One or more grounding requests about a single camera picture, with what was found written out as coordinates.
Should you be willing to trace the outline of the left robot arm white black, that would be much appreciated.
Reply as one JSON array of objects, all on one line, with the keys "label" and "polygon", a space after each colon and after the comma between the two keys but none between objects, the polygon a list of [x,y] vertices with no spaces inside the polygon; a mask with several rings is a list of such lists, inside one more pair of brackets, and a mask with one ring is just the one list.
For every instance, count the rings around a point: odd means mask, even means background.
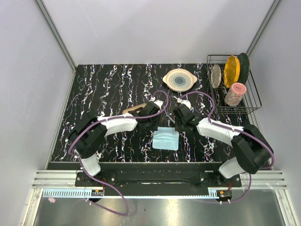
[{"label": "left robot arm white black", "polygon": [[89,185],[97,186],[102,180],[96,152],[105,138],[112,134],[136,129],[156,130],[159,120],[158,113],[162,105],[163,101],[161,100],[150,101],[145,107],[122,115],[92,118],[83,127],[76,126],[71,131],[69,153],[79,158],[81,167],[87,173],[85,181]]}]

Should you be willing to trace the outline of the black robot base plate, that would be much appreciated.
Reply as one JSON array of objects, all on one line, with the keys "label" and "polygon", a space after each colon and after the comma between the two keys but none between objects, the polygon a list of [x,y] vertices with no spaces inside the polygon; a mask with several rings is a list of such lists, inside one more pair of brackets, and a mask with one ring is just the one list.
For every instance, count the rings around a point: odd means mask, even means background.
[{"label": "black robot base plate", "polygon": [[127,198],[164,196],[211,196],[209,188],[240,188],[240,176],[222,178],[220,163],[101,163],[95,176],[102,185],[85,173],[76,173],[76,187],[104,188],[105,196],[116,195],[117,188]]}]

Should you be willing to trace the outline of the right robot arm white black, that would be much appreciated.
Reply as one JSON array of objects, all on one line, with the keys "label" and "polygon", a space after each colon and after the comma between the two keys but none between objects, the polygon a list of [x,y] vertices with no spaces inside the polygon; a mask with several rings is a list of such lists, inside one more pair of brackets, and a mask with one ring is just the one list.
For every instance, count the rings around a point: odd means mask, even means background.
[{"label": "right robot arm white black", "polygon": [[214,182],[225,186],[230,178],[247,172],[256,174],[268,160],[274,160],[272,148],[252,124],[245,127],[230,126],[208,117],[196,115],[185,104],[179,104],[174,110],[175,130],[197,133],[226,143],[232,147],[234,157],[225,161],[214,174]]}]

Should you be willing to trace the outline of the light blue cleaning cloth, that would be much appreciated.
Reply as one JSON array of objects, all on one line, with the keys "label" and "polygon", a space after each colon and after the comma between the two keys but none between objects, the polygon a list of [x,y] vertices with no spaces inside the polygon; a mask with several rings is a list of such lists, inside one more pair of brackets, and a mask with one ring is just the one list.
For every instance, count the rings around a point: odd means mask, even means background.
[{"label": "light blue cleaning cloth", "polygon": [[177,151],[179,148],[179,132],[175,128],[158,127],[153,132],[152,147],[154,149]]}]

